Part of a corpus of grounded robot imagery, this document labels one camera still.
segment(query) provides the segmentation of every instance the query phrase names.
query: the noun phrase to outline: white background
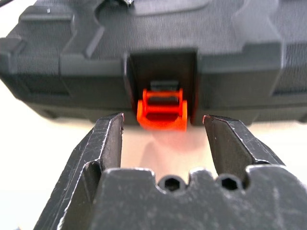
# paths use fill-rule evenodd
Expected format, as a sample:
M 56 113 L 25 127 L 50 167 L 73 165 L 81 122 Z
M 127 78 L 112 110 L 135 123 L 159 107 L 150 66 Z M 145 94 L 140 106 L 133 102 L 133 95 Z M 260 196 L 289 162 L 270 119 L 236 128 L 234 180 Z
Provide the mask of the white background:
M 0 37 L 34 2 L 15 0 L 0 8 Z M 0 229 L 34 227 L 71 151 L 92 126 L 86 120 L 40 117 L 0 81 Z M 249 128 L 307 184 L 307 125 L 277 122 Z M 186 133 L 125 127 L 122 167 L 134 166 L 153 169 L 157 180 L 177 174 L 187 181 L 189 170 L 199 166 L 216 176 L 203 127 L 189 126 Z

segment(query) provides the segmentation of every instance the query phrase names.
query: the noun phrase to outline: orange latch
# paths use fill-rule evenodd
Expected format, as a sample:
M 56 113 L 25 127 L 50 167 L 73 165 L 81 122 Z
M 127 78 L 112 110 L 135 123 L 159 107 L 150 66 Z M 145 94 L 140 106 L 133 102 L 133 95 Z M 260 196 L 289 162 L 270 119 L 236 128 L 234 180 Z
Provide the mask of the orange latch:
M 143 100 L 138 102 L 137 120 L 145 129 L 187 130 L 188 103 L 179 91 L 143 90 Z M 175 103 L 163 103 L 175 99 Z

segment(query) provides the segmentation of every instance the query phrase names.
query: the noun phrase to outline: black plastic case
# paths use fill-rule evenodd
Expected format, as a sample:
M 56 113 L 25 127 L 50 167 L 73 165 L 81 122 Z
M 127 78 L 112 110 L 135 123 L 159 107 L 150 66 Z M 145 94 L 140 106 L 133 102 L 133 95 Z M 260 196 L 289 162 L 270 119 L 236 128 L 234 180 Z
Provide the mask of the black plastic case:
M 177 80 L 205 114 L 307 121 L 306 0 L 39 0 L 0 39 L 0 77 L 46 117 L 96 121 Z

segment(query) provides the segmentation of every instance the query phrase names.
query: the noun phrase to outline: orange plastic clip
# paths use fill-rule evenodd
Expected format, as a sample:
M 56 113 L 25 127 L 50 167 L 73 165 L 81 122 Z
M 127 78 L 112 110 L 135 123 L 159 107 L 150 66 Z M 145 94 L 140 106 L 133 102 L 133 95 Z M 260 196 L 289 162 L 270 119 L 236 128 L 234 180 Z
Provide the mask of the orange plastic clip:
M 187 130 L 188 103 L 183 100 L 183 90 L 153 92 L 143 90 L 143 100 L 138 102 L 137 120 L 145 129 Z M 150 104 L 150 98 L 176 98 L 177 104 Z

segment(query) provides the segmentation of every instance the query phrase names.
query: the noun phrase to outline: white table surface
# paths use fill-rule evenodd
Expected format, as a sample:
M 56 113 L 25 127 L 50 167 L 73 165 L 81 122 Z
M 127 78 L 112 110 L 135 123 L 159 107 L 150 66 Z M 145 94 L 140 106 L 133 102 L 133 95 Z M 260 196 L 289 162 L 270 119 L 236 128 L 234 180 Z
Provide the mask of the white table surface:
M 0 37 L 17 24 L 35 0 L 15 0 L 0 8 Z M 92 128 L 86 120 L 49 120 L 16 100 L 0 81 L 0 229 L 33 229 L 74 147 Z M 266 143 L 307 184 L 307 125 L 257 123 L 251 132 Z M 125 127 L 122 167 L 151 168 L 159 180 L 204 167 L 216 176 L 205 129 L 186 133 L 149 132 Z

